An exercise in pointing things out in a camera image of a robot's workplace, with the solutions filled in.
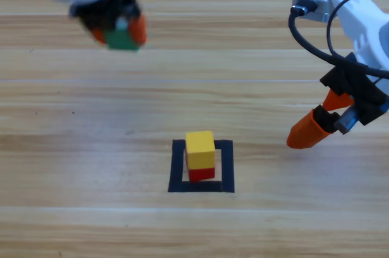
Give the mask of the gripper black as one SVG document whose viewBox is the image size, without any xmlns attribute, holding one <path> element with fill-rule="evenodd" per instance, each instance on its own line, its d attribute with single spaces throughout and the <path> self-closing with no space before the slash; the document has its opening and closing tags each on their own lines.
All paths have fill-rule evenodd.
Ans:
<svg viewBox="0 0 389 258">
<path fill-rule="evenodd" d="M 361 72 L 333 67 L 320 82 L 330 90 L 291 128 L 286 143 L 292 149 L 311 148 L 336 131 L 346 134 L 357 122 L 366 126 L 388 110 L 388 95 Z"/>
<path fill-rule="evenodd" d="M 69 16 L 77 18 L 98 43 L 146 43 L 146 19 L 137 0 L 72 4 Z"/>
</svg>

